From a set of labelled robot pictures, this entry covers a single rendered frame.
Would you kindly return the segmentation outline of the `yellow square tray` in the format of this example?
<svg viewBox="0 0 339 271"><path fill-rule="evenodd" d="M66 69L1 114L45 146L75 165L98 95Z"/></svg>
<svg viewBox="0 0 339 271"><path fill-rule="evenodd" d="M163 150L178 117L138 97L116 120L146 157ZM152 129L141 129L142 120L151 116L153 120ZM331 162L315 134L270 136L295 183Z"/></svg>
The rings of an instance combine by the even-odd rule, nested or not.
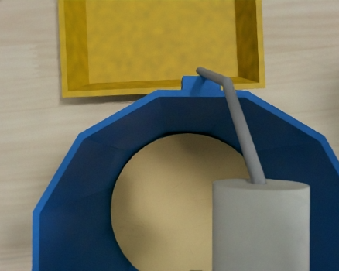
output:
<svg viewBox="0 0 339 271"><path fill-rule="evenodd" d="M58 0L62 97L181 90L203 67L265 89L262 0Z"/></svg>

